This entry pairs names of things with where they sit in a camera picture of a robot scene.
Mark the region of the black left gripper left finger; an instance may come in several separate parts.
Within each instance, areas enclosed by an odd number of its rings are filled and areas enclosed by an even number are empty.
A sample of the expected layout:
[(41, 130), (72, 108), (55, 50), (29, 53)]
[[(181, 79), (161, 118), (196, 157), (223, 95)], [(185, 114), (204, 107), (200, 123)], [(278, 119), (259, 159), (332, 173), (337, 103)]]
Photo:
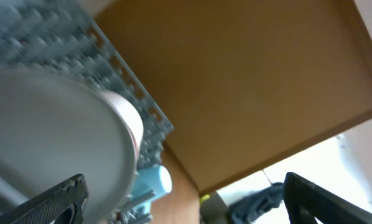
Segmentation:
[(81, 224), (88, 197), (84, 175), (76, 174), (0, 215), (0, 224)]

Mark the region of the grey plate with food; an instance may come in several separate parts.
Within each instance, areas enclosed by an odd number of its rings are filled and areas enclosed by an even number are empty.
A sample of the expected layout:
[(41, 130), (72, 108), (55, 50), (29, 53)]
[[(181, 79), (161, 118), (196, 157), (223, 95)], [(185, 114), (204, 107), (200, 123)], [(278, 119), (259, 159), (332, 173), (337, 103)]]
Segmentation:
[(84, 220), (126, 202), (136, 171), (133, 137), (99, 93), (48, 70), (0, 69), (0, 176), (26, 197), (82, 174)]

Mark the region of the light blue cup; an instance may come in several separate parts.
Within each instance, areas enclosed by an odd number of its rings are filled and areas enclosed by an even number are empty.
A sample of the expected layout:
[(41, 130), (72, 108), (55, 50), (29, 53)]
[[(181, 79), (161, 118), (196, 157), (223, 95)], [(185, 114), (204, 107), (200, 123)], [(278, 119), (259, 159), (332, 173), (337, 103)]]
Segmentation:
[(164, 166), (149, 167), (138, 172), (131, 195), (138, 197), (153, 190), (156, 196), (151, 202), (158, 200), (172, 191), (172, 179)]

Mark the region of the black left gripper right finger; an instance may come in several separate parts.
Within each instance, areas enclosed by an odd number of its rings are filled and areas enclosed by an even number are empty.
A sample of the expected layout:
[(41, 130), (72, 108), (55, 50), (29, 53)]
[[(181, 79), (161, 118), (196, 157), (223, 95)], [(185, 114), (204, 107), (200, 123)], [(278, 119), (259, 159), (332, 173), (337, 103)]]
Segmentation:
[(283, 199), (291, 224), (372, 224), (372, 213), (293, 172), (286, 174)]

